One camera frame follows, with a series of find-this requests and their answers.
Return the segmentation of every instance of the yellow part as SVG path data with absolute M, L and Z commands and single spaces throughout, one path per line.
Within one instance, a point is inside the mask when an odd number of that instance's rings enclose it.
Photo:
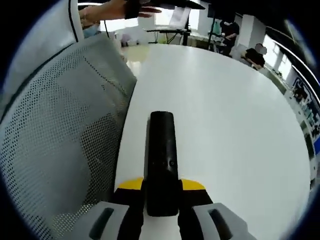
M 118 186 L 118 189 L 141 190 L 143 180 L 143 177 L 138 177 L 136 179 L 125 181 Z
M 181 179 L 183 190 L 206 190 L 205 187 L 197 181 Z

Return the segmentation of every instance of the round table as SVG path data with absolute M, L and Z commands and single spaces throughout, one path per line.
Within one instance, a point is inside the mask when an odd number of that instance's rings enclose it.
M 174 115 L 180 178 L 203 184 L 258 240 L 286 236 L 309 196 L 308 151 L 296 116 L 258 71 L 199 48 L 154 44 L 124 50 L 137 83 L 115 186 L 144 175 L 147 120 Z M 181 239 L 178 216 L 145 214 L 140 239 Z

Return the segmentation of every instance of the desk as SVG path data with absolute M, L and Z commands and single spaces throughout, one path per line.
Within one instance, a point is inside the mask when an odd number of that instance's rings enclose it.
M 178 172 L 248 223 L 258 240 L 278 240 L 308 203 L 304 135 L 284 96 L 264 75 L 207 50 L 152 44 L 125 49 L 137 84 L 128 109 L 116 186 L 144 175 L 147 120 L 174 114 Z M 140 239 L 180 239 L 177 216 L 145 216 Z

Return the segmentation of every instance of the hand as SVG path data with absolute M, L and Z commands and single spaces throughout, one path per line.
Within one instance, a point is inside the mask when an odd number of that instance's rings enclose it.
M 79 11 L 80 18 L 85 16 L 88 22 L 124 19 L 126 16 L 126 2 L 125 0 L 111 0 L 99 6 L 86 7 Z M 142 5 L 138 17 L 150 18 L 155 13 L 161 13 L 161 10 Z

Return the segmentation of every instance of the person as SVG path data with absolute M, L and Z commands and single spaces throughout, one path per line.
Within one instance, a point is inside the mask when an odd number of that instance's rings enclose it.
M 265 66 L 264 55 L 267 54 L 267 49 L 261 44 L 257 43 L 254 48 L 249 48 L 241 54 L 241 58 L 245 59 L 251 66 L 260 70 Z
M 240 27 L 236 22 L 221 21 L 221 35 L 224 37 L 222 54 L 230 56 L 231 49 L 236 43 L 237 35 L 239 35 Z
M 117 20 L 126 17 L 126 0 L 111 0 L 102 5 L 88 6 L 79 11 L 82 29 L 96 25 L 103 20 Z M 153 14 L 161 13 L 161 10 L 147 7 L 148 4 L 142 4 L 138 17 L 150 18 Z

